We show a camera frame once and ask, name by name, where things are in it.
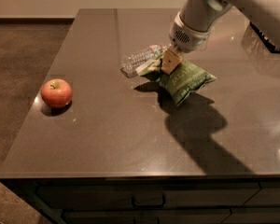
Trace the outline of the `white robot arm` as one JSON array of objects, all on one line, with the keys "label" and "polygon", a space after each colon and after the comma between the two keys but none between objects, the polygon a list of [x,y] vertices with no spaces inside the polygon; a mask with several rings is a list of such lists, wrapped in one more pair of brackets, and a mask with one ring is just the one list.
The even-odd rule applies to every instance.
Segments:
[{"label": "white robot arm", "polygon": [[216,20],[236,7],[280,49],[280,0],[186,0],[175,16],[161,70],[169,75],[182,55],[196,50],[210,35]]}]

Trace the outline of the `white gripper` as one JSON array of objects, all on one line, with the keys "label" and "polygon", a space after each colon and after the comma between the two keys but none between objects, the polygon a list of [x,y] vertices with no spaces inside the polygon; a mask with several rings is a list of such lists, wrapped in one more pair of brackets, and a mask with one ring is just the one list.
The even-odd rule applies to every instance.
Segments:
[{"label": "white gripper", "polygon": [[183,62],[182,52],[193,52],[208,39],[209,34],[209,31],[199,32],[189,28],[177,13],[169,31],[172,46],[163,53],[162,72],[170,75]]}]

